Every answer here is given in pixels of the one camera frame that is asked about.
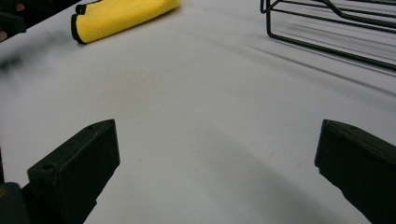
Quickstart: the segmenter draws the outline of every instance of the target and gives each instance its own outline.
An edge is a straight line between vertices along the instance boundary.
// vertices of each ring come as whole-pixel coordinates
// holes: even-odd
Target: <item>table surface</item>
[[[73,13],[0,44],[7,182],[115,119],[121,165],[86,223],[369,223],[314,158],[324,119],[396,144],[395,74],[268,37],[258,0],[182,0],[86,46]]]

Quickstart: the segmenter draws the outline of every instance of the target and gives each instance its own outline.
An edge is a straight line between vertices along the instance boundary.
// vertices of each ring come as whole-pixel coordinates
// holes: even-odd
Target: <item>black plastic part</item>
[[[0,184],[0,223],[31,224],[18,184]]]
[[[22,17],[3,11],[0,11],[0,28],[9,34],[26,33]]]
[[[396,147],[324,120],[315,165],[372,223],[396,223]]]
[[[76,6],[76,13],[78,15],[84,15],[86,10],[87,10],[87,5],[77,5]]]
[[[113,119],[77,133],[28,170],[32,223],[83,223],[119,164]]]
[[[1,148],[0,148],[0,184],[3,184],[4,181],[4,171],[3,171],[3,160],[1,159]]]
[[[80,0],[0,0],[0,30],[8,36],[25,33],[26,29],[46,20],[56,13],[77,3]],[[16,4],[23,3],[25,9],[16,11]]]

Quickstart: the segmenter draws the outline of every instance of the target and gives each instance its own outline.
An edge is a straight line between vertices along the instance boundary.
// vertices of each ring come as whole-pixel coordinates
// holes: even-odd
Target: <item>black wire rack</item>
[[[340,0],[342,1],[340,4],[339,2],[335,4],[335,0],[332,1],[276,0],[274,3],[271,3],[270,0],[261,0],[261,13],[266,14],[267,34],[274,39],[304,48],[319,50],[334,56],[396,72],[396,42],[389,43],[392,40],[396,40],[396,13],[393,13],[393,11],[396,11],[396,1]],[[326,32],[327,29],[326,25],[323,26],[324,23],[330,24],[332,27],[337,27],[338,35],[341,36],[346,36],[345,31],[349,31],[348,37],[351,39],[350,42],[365,42],[366,45],[371,45],[371,43],[374,43],[373,45],[383,45],[382,49],[387,51],[388,57],[385,57],[385,59],[384,57],[377,57],[378,54],[373,55],[372,50],[368,50],[368,53],[361,53],[358,50],[350,50],[350,48],[340,48],[339,45],[328,44],[332,40],[320,41],[319,38],[317,41],[312,40],[312,38],[301,38],[300,35],[288,35],[290,32],[278,32],[277,29],[275,34],[272,25],[277,28],[279,23],[274,24],[272,21],[273,14],[282,14],[278,16],[281,21],[287,16],[293,17],[294,19],[290,21],[294,24],[298,23],[299,20],[304,20],[305,28],[309,28],[310,24],[319,24],[319,30],[322,32]],[[304,31],[302,33],[307,35],[310,31]],[[369,39],[361,41],[364,33],[370,33],[372,35]],[[385,43],[380,38],[377,38],[381,35],[386,35],[390,41]]]

